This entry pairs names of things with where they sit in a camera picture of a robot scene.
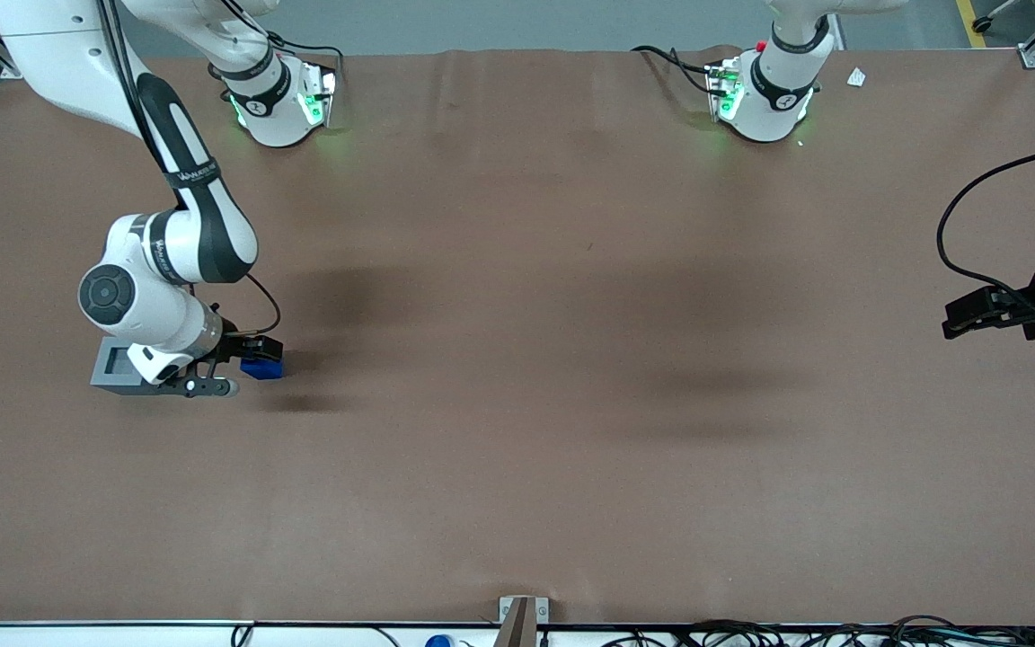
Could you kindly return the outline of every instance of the yellow floor stripe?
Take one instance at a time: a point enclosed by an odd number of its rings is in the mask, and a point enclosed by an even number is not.
[[[973,1],[956,0],[956,10],[960,11],[960,20],[965,23],[965,34],[969,36],[969,45],[972,45],[973,48],[984,48],[984,37],[973,31],[973,21],[977,20],[977,12],[973,10]]]

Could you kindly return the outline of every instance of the green led light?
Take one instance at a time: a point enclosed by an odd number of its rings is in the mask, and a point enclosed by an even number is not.
[[[246,127],[246,118],[243,118],[242,110],[238,107],[238,101],[234,98],[234,94],[230,95],[230,105],[234,107],[235,115],[238,115],[238,123],[241,124],[242,127]]]

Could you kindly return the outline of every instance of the metal bracket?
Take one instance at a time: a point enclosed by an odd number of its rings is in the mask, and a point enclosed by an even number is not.
[[[537,615],[535,615],[537,623],[550,622],[550,598],[530,595],[504,595],[498,598],[498,622],[504,623],[506,621],[506,614],[509,613],[509,607],[513,606],[514,598],[518,597],[533,597],[534,610],[537,611]]]
[[[1022,58],[1022,65],[1025,69],[1035,69],[1035,57],[1032,57],[1027,50],[1028,46],[1025,42],[1017,43],[1017,54]]]

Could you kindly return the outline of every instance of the brown paper mat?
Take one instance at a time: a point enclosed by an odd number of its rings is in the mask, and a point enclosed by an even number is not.
[[[834,54],[773,145],[637,54],[348,63],[350,130],[289,150],[204,62],[152,65],[284,306],[291,376],[230,401],[87,386],[79,278],[169,193],[130,136],[1,86],[0,618],[535,592],[560,621],[1035,623],[1035,344],[945,343],[977,286],[933,244],[967,180],[1035,152],[1014,53]],[[1026,283],[1035,166],[949,246]],[[245,283],[201,295],[269,317]]]

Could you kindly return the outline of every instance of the white robotic arm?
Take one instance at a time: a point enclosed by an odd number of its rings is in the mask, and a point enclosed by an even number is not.
[[[275,52],[254,17],[278,0],[123,0],[136,18],[172,32],[213,63],[230,89],[239,123],[260,144],[290,146],[323,126],[336,75]],[[232,3],[242,11],[231,10]]]
[[[805,118],[814,82],[833,52],[828,13],[891,11],[909,0],[764,0],[773,9],[773,36],[710,75],[711,111],[756,142],[783,139]]]
[[[115,222],[79,286],[84,315],[131,343],[132,365],[156,385],[214,351],[228,326],[185,286],[238,282],[258,241],[178,95],[111,37],[110,20],[97,0],[0,0],[0,32],[34,91],[146,140],[177,197],[177,208]]]

